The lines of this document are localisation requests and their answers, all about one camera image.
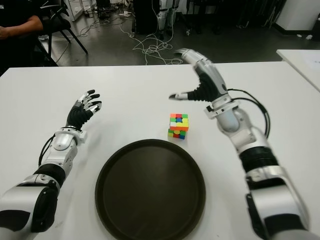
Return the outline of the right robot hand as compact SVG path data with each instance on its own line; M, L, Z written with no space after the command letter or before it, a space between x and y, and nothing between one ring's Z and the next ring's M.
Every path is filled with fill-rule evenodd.
M169 96L170 99L213 102L228 93L223 77L215 64L206 56L188 48L180 48L175 54L192 65L198 75L199 85L188 92L173 93Z

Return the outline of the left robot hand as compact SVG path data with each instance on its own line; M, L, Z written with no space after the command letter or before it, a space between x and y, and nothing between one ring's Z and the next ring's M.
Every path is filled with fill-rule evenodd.
M102 108L100 97L94 89L86 91L74 103L66 119L67 128L81 130L82 126Z

